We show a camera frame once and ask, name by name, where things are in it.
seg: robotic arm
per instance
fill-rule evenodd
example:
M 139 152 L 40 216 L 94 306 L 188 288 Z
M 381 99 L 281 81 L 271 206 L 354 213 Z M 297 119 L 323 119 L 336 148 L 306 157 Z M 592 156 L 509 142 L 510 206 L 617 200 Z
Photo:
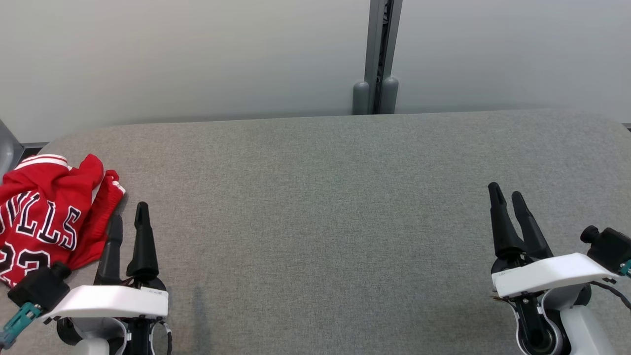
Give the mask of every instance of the robotic arm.
M 75 355 L 153 355 L 153 331 L 164 325 L 167 354 L 172 348 L 171 331 L 164 323 L 168 315 L 168 292 L 158 278 L 149 207 L 136 209 L 136 241 L 126 280 L 119 276 L 122 219 L 113 216 L 109 239 L 103 249 L 93 286 L 73 290 L 64 283 L 70 270 L 61 263 L 28 274 L 9 291 L 20 306 L 4 331 L 0 348 L 10 348 L 20 332 L 35 319 L 57 322 L 61 340 L 74 346 Z
M 591 286 L 612 292 L 629 276 L 631 239 L 607 228 L 588 227 L 581 240 L 591 243 L 587 255 L 553 256 L 520 192 L 512 194 L 522 240 L 513 227 L 500 186 L 488 186 L 493 242 L 497 257 L 491 269 L 498 301 L 510 305 L 517 345 L 526 355 L 615 355 L 599 323 L 586 308 Z M 624 296 L 616 293 L 623 301 Z

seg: chicago bulls jersey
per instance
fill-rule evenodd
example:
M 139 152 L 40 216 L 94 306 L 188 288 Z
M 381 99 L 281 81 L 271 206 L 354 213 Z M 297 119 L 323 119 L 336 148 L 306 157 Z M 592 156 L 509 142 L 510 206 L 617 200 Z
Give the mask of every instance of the chicago bulls jersey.
M 78 168 L 60 155 L 25 159 L 0 186 L 0 281 L 13 287 L 56 261 L 76 270 L 98 259 L 123 194 L 92 154 Z

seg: gray table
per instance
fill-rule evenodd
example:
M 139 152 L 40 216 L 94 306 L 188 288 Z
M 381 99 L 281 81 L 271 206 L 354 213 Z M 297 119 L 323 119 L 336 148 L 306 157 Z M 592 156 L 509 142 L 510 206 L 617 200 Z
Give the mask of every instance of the gray table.
M 490 298 L 487 184 L 524 193 L 557 255 L 585 252 L 589 224 L 631 232 L 631 133 L 592 114 L 142 124 L 42 153 L 94 153 L 121 175 L 123 266 L 149 203 L 178 355 L 517 354 Z M 628 353 L 622 303 L 596 289 L 590 307 Z M 5 300 L 1 319 L 14 311 Z M 37 325 L 9 354 L 67 352 Z

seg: teal connector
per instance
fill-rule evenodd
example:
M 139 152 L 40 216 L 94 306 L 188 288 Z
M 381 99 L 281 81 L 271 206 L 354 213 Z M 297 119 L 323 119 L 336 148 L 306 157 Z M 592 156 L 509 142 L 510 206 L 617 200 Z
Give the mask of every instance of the teal connector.
M 626 275 L 627 277 L 631 277 L 631 272 L 629 271 L 629 269 L 631 269 L 631 260 L 627 260 L 626 263 L 622 264 L 622 267 L 620 268 L 620 273 Z
M 0 332 L 0 349 L 9 349 L 15 343 L 18 335 L 41 314 L 42 308 L 38 304 L 31 302 L 23 304 Z

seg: white wall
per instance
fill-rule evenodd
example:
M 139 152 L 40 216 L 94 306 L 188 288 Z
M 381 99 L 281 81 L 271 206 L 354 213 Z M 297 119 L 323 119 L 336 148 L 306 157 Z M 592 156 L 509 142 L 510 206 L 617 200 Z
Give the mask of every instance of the white wall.
M 0 1 L 0 119 L 97 126 L 350 114 L 370 0 Z
M 631 1 L 403 0 L 396 112 L 556 105 L 631 122 Z

